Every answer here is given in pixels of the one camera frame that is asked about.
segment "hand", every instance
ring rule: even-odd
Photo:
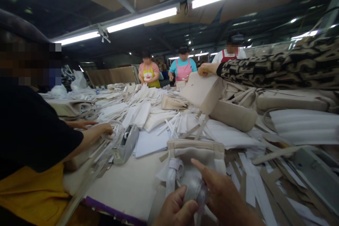
[[[103,133],[107,133],[109,135],[113,134],[112,126],[109,123],[104,123],[104,124],[99,124],[99,125],[102,128]]]
[[[187,186],[183,185],[166,198],[153,226],[187,226],[194,222],[193,216],[198,210],[198,204],[191,200],[183,205],[186,189]]]
[[[199,68],[198,68],[198,74],[200,76],[207,76],[208,73],[211,71],[209,70],[209,65],[208,63],[203,63]]]
[[[66,122],[66,124],[72,128],[88,130],[86,125],[96,125],[98,124],[98,122],[81,120],[81,121]]]
[[[223,176],[207,168],[198,160],[191,159],[191,162],[200,171],[203,180],[209,188],[210,193],[207,206],[219,221],[225,225],[250,225],[250,210],[242,201],[232,180],[228,176]]]

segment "ceiling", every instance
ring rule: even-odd
[[[159,0],[127,0],[135,10],[156,6]],[[119,53],[171,55],[191,41],[191,48],[206,50],[224,44],[228,34],[241,31],[253,45],[281,42],[312,29],[331,0],[224,0],[150,24],[109,34],[111,43],[93,38],[63,47],[86,61]],[[0,0],[0,8],[33,23],[48,38],[113,20],[130,12],[116,0]]]

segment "white shirt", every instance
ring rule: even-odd
[[[235,56],[235,54],[228,54],[226,49],[224,49],[224,51],[225,51],[225,57],[234,57]],[[220,51],[220,52],[218,52],[218,54],[215,55],[212,63],[213,64],[214,63],[220,63],[222,58],[223,58],[222,51]],[[237,59],[246,59],[246,58],[247,58],[247,56],[246,56],[245,51],[243,49],[239,49],[239,54],[237,56]]]

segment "pink apron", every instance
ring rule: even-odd
[[[188,59],[188,65],[179,66],[179,62],[177,60],[177,76],[176,76],[176,82],[183,81],[184,79],[187,79],[187,76],[190,75],[192,72],[191,69],[191,60]]]

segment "pink shirt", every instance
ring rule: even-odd
[[[141,64],[140,64],[139,72],[144,73],[144,66],[145,66],[144,63],[141,63]],[[156,63],[152,62],[152,68],[153,68],[153,72],[154,72],[154,73],[156,73],[156,72],[157,72],[157,73],[160,73],[159,67],[157,66]],[[150,69],[151,69],[151,65],[146,65],[145,70],[148,71],[148,70],[150,70]]]

